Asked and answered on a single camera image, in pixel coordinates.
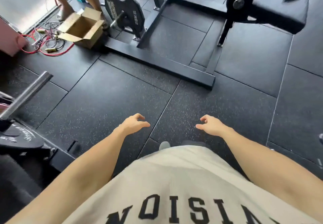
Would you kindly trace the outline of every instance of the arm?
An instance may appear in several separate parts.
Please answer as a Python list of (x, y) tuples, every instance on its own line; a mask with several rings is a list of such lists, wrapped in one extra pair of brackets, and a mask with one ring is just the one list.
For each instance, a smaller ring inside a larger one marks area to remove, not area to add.
[(249, 179), (295, 208), (323, 223), (323, 181), (288, 157), (251, 141), (205, 115), (196, 128), (220, 136)]
[(71, 163), (40, 195), (7, 224), (61, 224), (85, 200), (108, 183), (123, 140), (149, 127), (139, 113), (127, 118), (105, 139)]

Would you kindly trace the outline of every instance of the cardboard box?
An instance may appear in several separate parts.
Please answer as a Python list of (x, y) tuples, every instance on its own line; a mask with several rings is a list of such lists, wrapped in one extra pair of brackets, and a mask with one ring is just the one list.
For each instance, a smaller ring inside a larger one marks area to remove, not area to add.
[(91, 49), (103, 34), (104, 20), (101, 20), (101, 14), (102, 12), (87, 7), (81, 15), (71, 14), (58, 27), (58, 31), (62, 32), (59, 38)]

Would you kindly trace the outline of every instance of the box flap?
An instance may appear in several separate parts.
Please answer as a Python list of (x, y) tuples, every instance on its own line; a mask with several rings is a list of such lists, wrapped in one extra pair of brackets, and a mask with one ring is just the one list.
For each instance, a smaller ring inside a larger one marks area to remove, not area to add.
[(76, 13), (72, 13), (59, 27), (58, 31), (66, 33), (71, 26), (80, 18), (81, 16)]
[(76, 36), (68, 34), (68, 33), (61, 33), (59, 35), (59, 38), (65, 39), (65, 40), (71, 41), (71, 42), (78, 42), (78, 41), (82, 40), (82, 38), (76, 37)]
[(87, 32), (87, 34), (83, 37), (83, 39), (91, 39), (92, 36), (96, 33), (96, 31), (103, 25), (103, 23), (104, 23), (104, 20), (97, 21)]
[(81, 16), (87, 17), (96, 21), (99, 21), (101, 19), (101, 11), (97, 11), (88, 7), (85, 7), (84, 12)]

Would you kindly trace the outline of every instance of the gray sneaker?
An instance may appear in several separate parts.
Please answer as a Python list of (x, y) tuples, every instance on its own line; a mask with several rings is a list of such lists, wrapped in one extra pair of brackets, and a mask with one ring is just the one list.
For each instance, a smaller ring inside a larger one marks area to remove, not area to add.
[(160, 150), (163, 150), (163, 149), (165, 149), (165, 148), (169, 148), (169, 147), (171, 147), (171, 145), (169, 144), (169, 142), (162, 142), (160, 145), (159, 145), (159, 151)]

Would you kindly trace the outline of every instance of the pink wall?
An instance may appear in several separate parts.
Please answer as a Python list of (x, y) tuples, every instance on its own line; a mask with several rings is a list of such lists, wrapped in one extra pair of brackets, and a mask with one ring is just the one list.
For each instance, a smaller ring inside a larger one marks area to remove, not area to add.
[(19, 37), (19, 34), (0, 19), (0, 50), (10, 56), (14, 56), (21, 47), (27, 44), (27, 40)]

